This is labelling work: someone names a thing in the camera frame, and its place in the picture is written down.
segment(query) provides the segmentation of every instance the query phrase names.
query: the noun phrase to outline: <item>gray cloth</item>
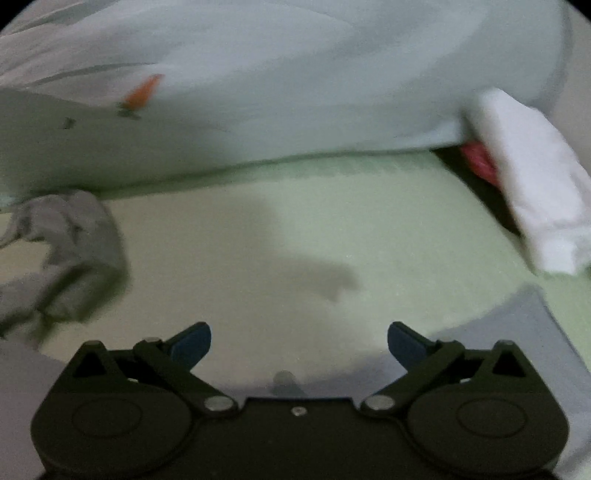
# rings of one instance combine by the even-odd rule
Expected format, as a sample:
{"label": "gray cloth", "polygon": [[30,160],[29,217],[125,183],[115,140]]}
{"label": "gray cloth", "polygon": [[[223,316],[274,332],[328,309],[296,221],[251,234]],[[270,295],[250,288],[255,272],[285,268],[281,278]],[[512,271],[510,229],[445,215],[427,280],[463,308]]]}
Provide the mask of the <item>gray cloth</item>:
{"label": "gray cloth", "polygon": [[19,205],[0,248],[20,238],[45,241],[51,250],[40,272],[0,286],[2,336],[16,330],[38,344],[54,322],[83,320],[126,271],[116,225],[88,192],[51,194]]}
{"label": "gray cloth", "polygon": [[[569,443],[556,473],[568,480],[585,462],[590,463],[591,374],[546,308],[538,288],[527,287],[483,318],[433,336],[437,338],[455,338],[476,349],[489,349],[499,339],[516,341],[569,419]],[[29,423],[61,368],[58,362],[0,340],[0,478],[32,480],[41,473],[41,463],[28,435]],[[216,386],[238,400],[255,395],[342,396],[358,402],[404,373],[401,365],[384,352],[368,359],[355,372],[305,385],[298,386],[289,372],[280,372],[269,387],[235,390]]]}

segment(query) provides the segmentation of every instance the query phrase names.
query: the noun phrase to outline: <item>white blanket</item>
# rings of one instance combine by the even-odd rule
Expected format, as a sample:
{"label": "white blanket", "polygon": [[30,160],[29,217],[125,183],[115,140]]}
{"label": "white blanket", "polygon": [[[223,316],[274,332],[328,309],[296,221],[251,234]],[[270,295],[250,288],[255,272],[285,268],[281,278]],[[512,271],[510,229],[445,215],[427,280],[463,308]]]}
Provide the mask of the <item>white blanket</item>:
{"label": "white blanket", "polygon": [[[0,36],[0,193],[461,142],[485,87],[548,107],[559,0],[37,0]],[[117,104],[164,75],[141,120]]]}

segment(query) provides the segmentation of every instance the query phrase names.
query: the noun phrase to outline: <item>red cloth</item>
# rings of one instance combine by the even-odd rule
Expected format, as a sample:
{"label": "red cloth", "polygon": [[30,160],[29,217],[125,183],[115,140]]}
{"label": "red cloth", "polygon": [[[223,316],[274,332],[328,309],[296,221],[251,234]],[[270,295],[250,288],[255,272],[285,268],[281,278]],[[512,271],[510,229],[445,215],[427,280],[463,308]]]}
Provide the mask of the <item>red cloth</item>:
{"label": "red cloth", "polygon": [[486,147],[480,142],[470,142],[460,147],[470,170],[482,180],[500,188],[496,174],[495,161],[492,159]]}

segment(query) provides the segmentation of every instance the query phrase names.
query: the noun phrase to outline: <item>crumpled gray fabric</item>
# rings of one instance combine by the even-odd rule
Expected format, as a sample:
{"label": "crumpled gray fabric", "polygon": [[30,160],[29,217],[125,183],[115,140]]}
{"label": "crumpled gray fabric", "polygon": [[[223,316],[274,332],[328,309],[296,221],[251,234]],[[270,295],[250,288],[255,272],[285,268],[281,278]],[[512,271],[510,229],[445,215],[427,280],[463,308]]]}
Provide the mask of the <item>crumpled gray fabric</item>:
{"label": "crumpled gray fabric", "polygon": [[115,222],[89,192],[45,195],[19,205],[0,248],[21,238],[45,241],[51,250],[40,272],[0,286],[0,336],[24,333],[38,346],[55,322],[87,317],[125,275]]}

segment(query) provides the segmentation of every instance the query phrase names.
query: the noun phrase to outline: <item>white towel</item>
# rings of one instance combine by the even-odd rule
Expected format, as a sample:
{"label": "white towel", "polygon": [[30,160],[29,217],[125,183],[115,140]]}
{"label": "white towel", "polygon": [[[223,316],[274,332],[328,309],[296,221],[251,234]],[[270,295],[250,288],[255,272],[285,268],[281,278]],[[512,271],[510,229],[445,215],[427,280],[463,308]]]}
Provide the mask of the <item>white towel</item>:
{"label": "white towel", "polygon": [[575,275],[591,263],[591,179],[538,110],[499,89],[481,94],[470,119],[498,169],[532,266]]}

